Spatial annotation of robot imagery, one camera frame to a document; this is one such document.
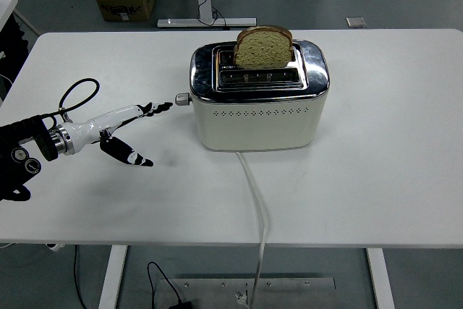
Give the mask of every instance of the white toaster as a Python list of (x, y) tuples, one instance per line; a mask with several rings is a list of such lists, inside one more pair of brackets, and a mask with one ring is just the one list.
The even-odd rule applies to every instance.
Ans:
[(293, 60), (281, 69), (233, 64), (236, 42), (200, 47), (191, 59), (190, 93), (199, 139), (219, 151), (264, 151), (305, 146), (315, 137), (330, 85), (321, 50), (294, 40)]

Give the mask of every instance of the ventilation holes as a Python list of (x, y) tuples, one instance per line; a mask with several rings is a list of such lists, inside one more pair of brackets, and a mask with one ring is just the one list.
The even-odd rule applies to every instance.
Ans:
[(309, 108), (305, 107), (303, 109), (297, 108), (297, 109), (282, 109), (282, 110), (260, 110), (260, 111), (214, 111), (213, 115), (214, 116), (270, 116), (270, 115), (286, 115), (286, 114), (301, 114), (302, 112), (309, 112)]

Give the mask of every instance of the robotic hand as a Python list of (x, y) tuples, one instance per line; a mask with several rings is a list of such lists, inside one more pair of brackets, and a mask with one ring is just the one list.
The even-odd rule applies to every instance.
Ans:
[(100, 142), (100, 148), (111, 157), (137, 166), (153, 166), (153, 162), (136, 153), (128, 144), (113, 137), (113, 132), (140, 117), (151, 117), (167, 111), (172, 103), (148, 103), (145, 106), (130, 105), (111, 111), (82, 124), (67, 122), (49, 130), (58, 153), (73, 155), (91, 143)]
[(63, 111), (59, 113), (64, 123), (54, 125), (49, 130), (43, 119), (53, 114), (37, 115), (0, 127), (0, 200), (21, 201), (30, 198), (30, 191), (24, 184), (41, 170), (40, 162), (29, 157), (29, 153), (21, 146), (31, 140), (35, 140), (47, 161), (58, 158), (60, 153), (73, 155), (85, 145), (99, 142), (101, 150), (123, 163), (152, 166), (152, 161), (143, 158), (112, 134), (136, 119), (151, 117), (169, 110), (171, 106), (172, 103), (168, 102), (130, 105), (82, 124), (72, 123), (66, 111)]

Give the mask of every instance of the toaster lever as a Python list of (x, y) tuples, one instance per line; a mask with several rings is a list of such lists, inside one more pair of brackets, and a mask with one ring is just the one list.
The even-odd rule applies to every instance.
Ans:
[(192, 101), (192, 99), (189, 93), (179, 93), (175, 96), (176, 105), (190, 105), (190, 101)]

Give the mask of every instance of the black cord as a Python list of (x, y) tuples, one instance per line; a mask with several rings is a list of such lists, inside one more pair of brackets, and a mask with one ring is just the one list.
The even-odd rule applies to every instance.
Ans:
[(80, 295), (80, 290), (79, 290), (79, 285), (77, 284), (77, 247), (79, 245), (75, 245), (75, 251), (74, 251), (74, 285), (75, 285), (75, 290), (77, 292), (77, 296), (79, 297), (80, 304), (82, 308), (87, 309), (85, 307), (84, 301), (82, 300), (82, 296)]
[(225, 17), (222, 16), (222, 14), (215, 8), (215, 7), (211, 7), (214, 11), (212, 12), (212, 18), (214, 19), (214, 21), (212, 22), (212, 24), (208, 24), (206, 22), (203, 22), (201, 21), (200, 19), (200, 8), (202, 5), (204, 5), (205, 3), (207, 2), (207, 0), (204, 0), (201, 4), (199, 4), (197, 6), (197, 20), (200, 22), (200, 23), (203, 23), (204, 25), (207, 25), (208, 27), (213, 27), (214, 24), (216, 23), (216, 20), (219, 18), (218, 16), (220, 15), (220, 17), (222, 17), (224, 19), (224, 29), (227, 28), (226, 26), (226, 20), (225, 20)]
[(158, 264), (154, 261), (151, 261), (150, 263), (148, 263), (148, 265), (146, 266), (146, 270), (148, 272), (148, 278), (150, 279), (150, 284), (151, 284), (151, 308), (154, 309), (154, 286), (153, 286), (153, 280), (151, 280), (151, 274), (150, 274), (150, 265), (151, 264), (154, 264), (156, 267), (158, 267), (159, 271), (162, 273), (162, 275), (164, 276), (165, 280), (167, 280), (167, 282), (169, 283), (169, 285), (171, 285), (171, 288), (174, 290), (175, 294), (177, 295), (177, 298), (179, 300), (179, 304), (182, 304), (182, 300), (180, 299), (180, 296), (179, 296), (179, 293), (177, 292), (177, 290), (175, 289), (174, 285), (172, 285), (172, 283), (170, 282), (169, 278), (167, 278), (167, 276), (165, 275), (165, 273), (162, 271), (161, 267), (158, 266)]
[[(64, 100), (67, 98), (67, 96), (72, 92), (72, 90), (74, 90), (74, 88), (76, 88), (78, 85), (80, 85), (81, 83), (84, 83), (84, 82), (93, 82), (93, 83), (95, 83), (95, 90), (93, 91), (93, 93), (90, 94), (86, 99), (84, 99), (80, 103), (77, 103), (74, 106), (71, 106), (70, 108), (66, 108), (66, 109), (63, 108)], [(46, 119), (47, 117), (51, 117), (53, 119), (53, 126), (52, 127), (55, 127), (56, 126), (56, 118), (54, 117), (55, 115), (61, 115), (62, 116), (63, 114), (65, 114), (65, 113), (67, 113), (69, 111), (80, 108), (82, 105), (84, 105), (90, 99), (92, 99), (94, 96), (96, 96), (96, 93), (98, 93), (99, 90), (100, 90), (100, 83), (97, 80), (92, 79), (91, 77), (88, 77), (86, 79), (81, 79), (81, 80), (77, 81), (74, 85), (69, 87), (68, 90), (66, 91), (66, 93), (61, 97), (61, 100), (59, 101), (59, 108), (61, 110), (52, 112), (50, 114), (43, 114), (43, 115), (41, 115), (41, 118)]]

